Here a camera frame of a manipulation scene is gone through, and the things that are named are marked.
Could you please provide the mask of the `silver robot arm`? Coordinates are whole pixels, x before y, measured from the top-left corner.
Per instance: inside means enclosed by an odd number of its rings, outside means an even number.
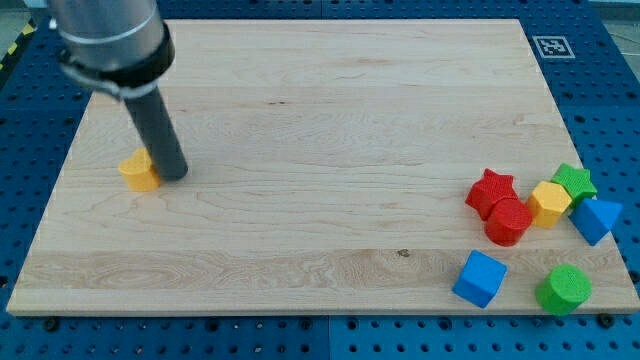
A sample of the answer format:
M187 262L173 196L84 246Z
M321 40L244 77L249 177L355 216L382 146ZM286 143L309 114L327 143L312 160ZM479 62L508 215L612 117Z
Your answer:
M155 0L49 0L63 42L62 72L119 99L143 96L171 67L175 48Z

